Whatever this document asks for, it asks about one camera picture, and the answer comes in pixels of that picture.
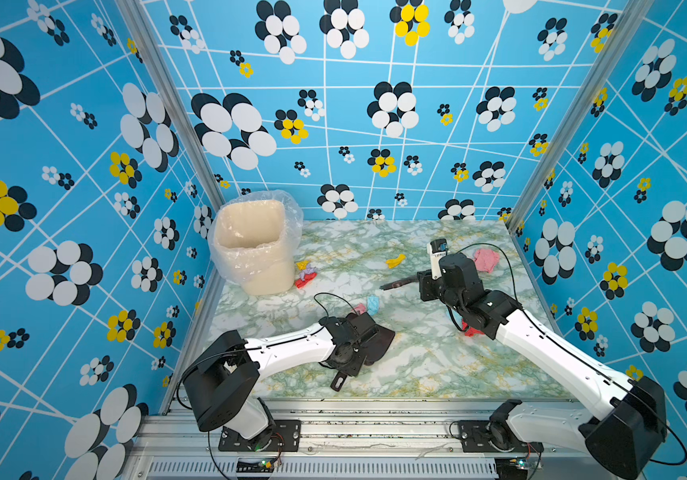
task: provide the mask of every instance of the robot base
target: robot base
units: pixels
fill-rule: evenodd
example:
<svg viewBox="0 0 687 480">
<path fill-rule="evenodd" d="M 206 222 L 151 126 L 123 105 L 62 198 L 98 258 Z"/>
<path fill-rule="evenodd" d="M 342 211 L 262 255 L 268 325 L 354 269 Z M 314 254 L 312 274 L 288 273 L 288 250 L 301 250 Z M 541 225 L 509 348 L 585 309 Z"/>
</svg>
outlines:
<svg viewBox="0 0 687 480">
<path fill-rule="evenodd" d="M 461 435 L 461 445 L 464 453 L 498 453 L 498 448 L 490 443 L 490 434 L 487 431 L 489 421 L 487 420 L 459 420 L 458 429 Z M 531 454 L 543 452 L 543 444 L 540 442 L 530 442 Z M 527 453 L 528 444 L 517 441 L 512 445 L 511 452 Z"/>
<path fill-rule="evenodd" d="M 283 452 L 297 452 L 298 440 L 300 438 L 300 420 L 274 420 L 277 424 L 274 433 L 279 434 L 284 443 L 280 443 L 279 438 L 272 435 L 272 439 L 262 449 L 262 452 L 278 452 L 282 448 Z M 224 427 L 221 434 L 221 441 L 218 443 L 219 452 L 253 452 L 248 441 L 232 430 Z"/>
</svg>

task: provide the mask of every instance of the trash can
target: trash can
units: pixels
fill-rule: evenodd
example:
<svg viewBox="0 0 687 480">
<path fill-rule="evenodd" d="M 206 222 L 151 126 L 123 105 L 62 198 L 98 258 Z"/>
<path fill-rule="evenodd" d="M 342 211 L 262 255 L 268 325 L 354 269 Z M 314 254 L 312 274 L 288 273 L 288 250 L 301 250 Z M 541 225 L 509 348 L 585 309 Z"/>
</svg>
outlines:
<svg viewBox="0 0 687 480">
<path fill-rule="evenodd" d="M 282 190 L 253 192 L 227 202 L 208 234 L 218 273 L 248 295 L 290 289 L 303 222 L 304 212 Z"/>
</svg>

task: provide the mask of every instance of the vent grille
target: vent grille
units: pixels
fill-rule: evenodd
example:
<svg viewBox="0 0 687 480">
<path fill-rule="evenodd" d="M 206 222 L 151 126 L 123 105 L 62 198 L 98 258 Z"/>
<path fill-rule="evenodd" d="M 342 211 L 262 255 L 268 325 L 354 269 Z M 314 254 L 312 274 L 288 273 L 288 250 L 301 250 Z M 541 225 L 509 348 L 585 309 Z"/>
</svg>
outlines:
<svg viewBox="0 0 687 480">
<path fill-rule="evenodd" d="M 236 477 L 236 459 L 218 462 L 218 467 Z M 163 457 L 149 469 L 149 478 L 185 479 L 220 477 L 209 457 Z M 240 478 L 266 474 L 240 474 Z M 287 458 L 272 478 L 498 478 L 492 458 Z"/>
</svg>

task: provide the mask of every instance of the pink cloth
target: pink cloth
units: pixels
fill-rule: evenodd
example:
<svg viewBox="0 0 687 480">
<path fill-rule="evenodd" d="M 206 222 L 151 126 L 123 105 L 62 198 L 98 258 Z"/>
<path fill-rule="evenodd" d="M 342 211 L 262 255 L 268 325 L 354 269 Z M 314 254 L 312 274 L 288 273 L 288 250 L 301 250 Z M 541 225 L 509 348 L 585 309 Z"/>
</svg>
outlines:
<svg viewBox="0 0 687 480">
<path fill-rule="evenodd" d="M 492 274 L 499 260 L 501 260 L 501 255 L 486 248 L 480 248 L 474 253 L 474 264 L 479 272 Z"/>
</svg>

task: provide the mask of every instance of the back wall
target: back wall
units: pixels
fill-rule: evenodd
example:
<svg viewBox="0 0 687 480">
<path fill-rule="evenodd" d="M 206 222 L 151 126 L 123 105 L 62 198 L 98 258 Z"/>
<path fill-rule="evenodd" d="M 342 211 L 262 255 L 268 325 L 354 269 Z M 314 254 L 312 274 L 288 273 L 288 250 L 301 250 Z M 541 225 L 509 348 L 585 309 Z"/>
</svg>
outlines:
<svg viewBox="0 0 687 480">
<path fill-rule="evenodd" d="M 509 215 L 625 6 L 568 3 L 143 2 L 225 199 L 389 220 Z"/>
</svg>

